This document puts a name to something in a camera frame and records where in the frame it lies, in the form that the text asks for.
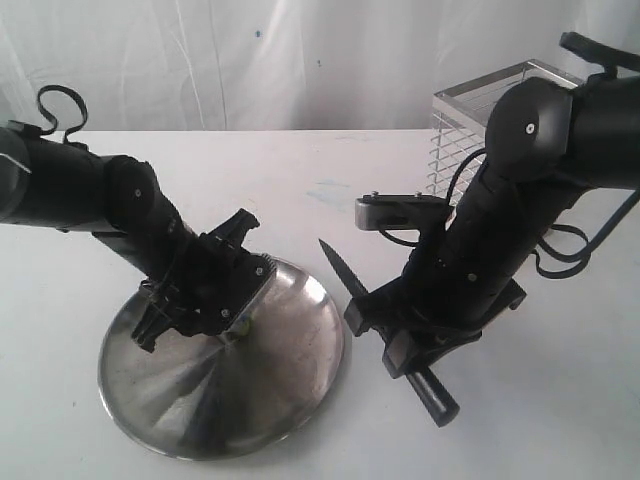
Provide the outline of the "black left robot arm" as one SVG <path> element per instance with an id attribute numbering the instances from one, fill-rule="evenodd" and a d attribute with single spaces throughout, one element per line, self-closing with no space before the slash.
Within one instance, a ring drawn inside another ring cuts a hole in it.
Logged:
<path id="1" fill-rule="evenodd" d="M 147 352 L 169 329 L 187 337 L 229 330 L 277 270 L 269 255 L 244 248 L 260 225 L 247 210 L 197 234 L 149 163 L 46 140 L 15 121 L 1 130 L 1 221 L 88 232 L 142 272 L 146 305 L 131 338 Z"/>

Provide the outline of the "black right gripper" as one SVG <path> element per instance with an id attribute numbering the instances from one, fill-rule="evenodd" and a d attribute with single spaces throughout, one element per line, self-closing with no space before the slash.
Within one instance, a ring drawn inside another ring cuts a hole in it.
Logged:
<path id="1" fill-rule="evenodd" d="M 524 289 L 515 280 L 478 305 L 457 292 L 445 293 L 438 288 L 410 292 L 400 277 L 371 293 L 385 296 L 388 306 L 397 310 L 400 325 L 408 329 L 429 367 L 451 351 L 479 340 L 491 321 L 506 309 L 516 309 L 525 299 Z"/>

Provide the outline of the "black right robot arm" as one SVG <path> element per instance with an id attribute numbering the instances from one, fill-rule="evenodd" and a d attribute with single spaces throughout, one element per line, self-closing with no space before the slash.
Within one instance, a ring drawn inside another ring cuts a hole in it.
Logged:
<path id="1" fill-rule="evenodd" d="M 574 254 L 582 270 L 639 200 L 639 81 L 597 74 L 574 89 L 531 78 L 508 90 L 488 121 L 481 166 L 461 199 L 365 195 L 362 230 L 419 234 L 401 274 L 355 294 L 346 318 L 355 334 L 378 331 L 393 377 L 425 369 L 477 341 L 483 329 L 525 298 L 515 274 L 547 249 L 544 234 L 586 192 L 629 192 L 600 231 Z"/>

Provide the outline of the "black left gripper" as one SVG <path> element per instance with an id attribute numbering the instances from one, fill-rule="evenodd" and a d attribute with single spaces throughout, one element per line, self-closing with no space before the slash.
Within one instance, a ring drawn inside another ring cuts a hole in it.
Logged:
<path id="1" fill-rule="evenodd" d="M 259 226 L 252 213 L 239 209 L 191 239 L 160 279 L 143 281 L 145 304 L 131 333 L 134 343 L 151 353 L 170 329 L 186 337 L 230 330 L 275 275 L 272 257 L 243 247 L 247 233 Z"/>

